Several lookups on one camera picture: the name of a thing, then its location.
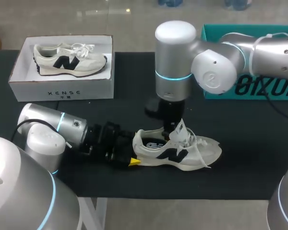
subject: shoelace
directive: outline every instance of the shoelace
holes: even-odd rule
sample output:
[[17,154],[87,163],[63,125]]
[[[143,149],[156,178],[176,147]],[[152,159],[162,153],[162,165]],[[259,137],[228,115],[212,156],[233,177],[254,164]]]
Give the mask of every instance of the shoelace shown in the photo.
[[81,58],[88,58],[88,54],[93,52],[95,45],[86,45],[81,43],[75,43],[72,45],[71,54],[76,54]]
[[199,156],[199,160],[201,161],[201,163],[206,168],[211,168],[205,163],[205,161],[202,158],[200,151],[197,148],[197,145],[207,146],[208,145],[207,141],[205,141],[201,138],[197,138],[197,136],[193,133],[193,131],[191,129],[188,129],[188,138],[184,142],[180,142],[180,144],[182,146],[184,146],[185,148],[192,146],[194,148],[195,152],[197,153],[197,155]]
[[187,147],[193,145],[194,142],[196,142],[195,143],[196,145],[205,145],[205,146],[208,145],[207,141],[205,141],[201,138],[197,138],[197,136],[190,129],[188,129],[188,138],[186,138],[184,141],[179,142],[179,143],[183,147],[187,148]]

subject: shoe tongue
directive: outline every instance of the shoe tongue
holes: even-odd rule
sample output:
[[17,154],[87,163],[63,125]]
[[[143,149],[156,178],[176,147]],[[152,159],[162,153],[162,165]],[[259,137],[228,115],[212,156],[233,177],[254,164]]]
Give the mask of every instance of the shoe tongue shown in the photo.
[[188,142],[189,132],[184,124],[184,121],[181,121],[176,126],[175,130],[169,134],[169,138],[175,142]]

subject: blue led ring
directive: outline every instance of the blue led ring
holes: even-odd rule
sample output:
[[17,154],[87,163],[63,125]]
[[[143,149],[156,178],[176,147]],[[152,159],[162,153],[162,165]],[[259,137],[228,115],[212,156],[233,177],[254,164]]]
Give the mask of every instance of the blue led ring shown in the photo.
[[160,75],[160,74],[158,74],[157,73],[157,70],[155,70],[155,72],[156,72],[156,75],[158,75],[159,77],[161,77],[161,78],[163,78],[163,79],[165,79],[165,80],[170,80],[170,81],[181,81],[181,80],[185,80],[185,79],[187,79],[187,78],[189,78],[192,74],[190,73],[188,76],[185,76],[185,77],[182,77],[182,78],[169,78],[169,77],[165,77],[165,76],[162,76],[162,75]]

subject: black tablecloth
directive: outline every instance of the black tablecloth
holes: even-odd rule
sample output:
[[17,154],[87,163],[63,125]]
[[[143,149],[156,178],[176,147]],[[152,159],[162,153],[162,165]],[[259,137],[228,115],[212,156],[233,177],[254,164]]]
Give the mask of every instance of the black tablecloth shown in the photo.
[[[9,139],[25,103],[7,83],[18,51],[0,51],[0,137]],[[115,99],[38,103],[85,118],[90,125],[118,123],[136,131],[161,123],[145,116],[155,96],[153,53],[116,53]],[[151,199],[270,199],[288,168],[288,120],[266,101],[209,101],[195,86],[184,121],[197,135],[214,138],[223,153],[212,169],[115,169],[65,160],[58,177],[78,196]],[[276,105],[288,113],[288,102]]]

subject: new balance logo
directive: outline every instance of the new balance logo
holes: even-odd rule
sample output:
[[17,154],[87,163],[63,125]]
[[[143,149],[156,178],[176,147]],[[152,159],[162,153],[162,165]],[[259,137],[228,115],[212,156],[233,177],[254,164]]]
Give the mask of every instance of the new balance logo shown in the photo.
[[153,142],[149,142],[146,145],[146,147],[151,148],[151,149],[158,149],[158,148],[160,148],[162,146],[163,146],[163,144],[156,144],[156,143],[153,143]]
[[187,150],[182,150],[177,155],[177,149],[167,149],[163,153],[161,153],[157,159],[166,159],[168,158],[169,161],[180,163],[186,156],[188,155]]
[[53,67],[60,69],[61,66],[63,66],[64,69],[74,70],[79,62],[79,59],[76,57],[74,57],[72,62],[70,63],[68,56],[61,56],[58,58],[56,63],[54,63]]

